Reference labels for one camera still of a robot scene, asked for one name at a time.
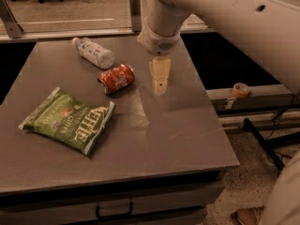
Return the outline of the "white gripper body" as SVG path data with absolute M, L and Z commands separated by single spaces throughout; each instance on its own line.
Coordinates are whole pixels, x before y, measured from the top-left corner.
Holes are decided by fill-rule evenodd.
M 178 17 L 153 19 L 144 17 L 137 41 L 153 55 L 170 54 L 179 38 L 182 21 Z

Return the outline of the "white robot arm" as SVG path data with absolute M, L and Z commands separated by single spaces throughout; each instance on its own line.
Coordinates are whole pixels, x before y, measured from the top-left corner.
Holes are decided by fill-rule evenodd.
M 145 0 L 142 45 L 171 53 L 191 14 L 300 93 L 300 9 L 279 0 Z

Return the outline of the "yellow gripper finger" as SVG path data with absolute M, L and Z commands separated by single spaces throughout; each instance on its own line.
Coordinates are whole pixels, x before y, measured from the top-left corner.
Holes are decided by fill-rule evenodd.
M 167 55 L 156 56 L 149 62 L 149 69 L 154 93 L 157 96 L 161 96 L 167 90 L 171 70 L 171 59 Z

